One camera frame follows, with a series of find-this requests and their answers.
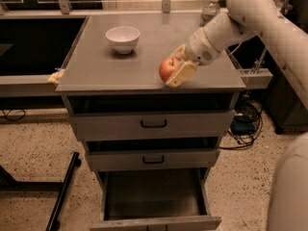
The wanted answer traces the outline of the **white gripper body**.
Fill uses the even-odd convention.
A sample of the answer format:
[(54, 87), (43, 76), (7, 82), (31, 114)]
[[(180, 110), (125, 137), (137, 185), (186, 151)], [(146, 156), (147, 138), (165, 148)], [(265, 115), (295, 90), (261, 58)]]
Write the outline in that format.
[(208, 41), (202, 28), (197, 29), (186, 42), (185, 53), (189, 60), (207, 65), (217, 59), (220, 52)]

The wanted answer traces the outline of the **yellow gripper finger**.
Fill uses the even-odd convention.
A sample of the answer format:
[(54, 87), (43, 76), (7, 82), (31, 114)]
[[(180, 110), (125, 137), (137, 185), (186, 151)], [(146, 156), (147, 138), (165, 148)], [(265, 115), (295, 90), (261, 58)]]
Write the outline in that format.
[(187, 59), (185, 50), (186, 50), (186, 44), (182, 43), (170, 54), (170, 57), (185, 61)]
[(166, 85), (177, 88), (194, 76), (197, 71), (198, 63), (193, 61), (181, 60), (175, 71), (166, 81)]

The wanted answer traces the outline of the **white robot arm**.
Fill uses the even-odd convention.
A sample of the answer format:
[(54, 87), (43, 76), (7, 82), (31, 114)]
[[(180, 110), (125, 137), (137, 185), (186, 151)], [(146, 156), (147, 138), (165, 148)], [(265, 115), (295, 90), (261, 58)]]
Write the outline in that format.
[[(164, 82), (178, 87), (227, 47), (254, 36), (269, 50), (304, 106), (308, 106), (308, 36), (273, 0), (226, 0), (227, 10), (197, 29), (172, 56), (180, 63)], [(266, 231), (308, 231), (308, 133), (282, 153), (273, 176)]]

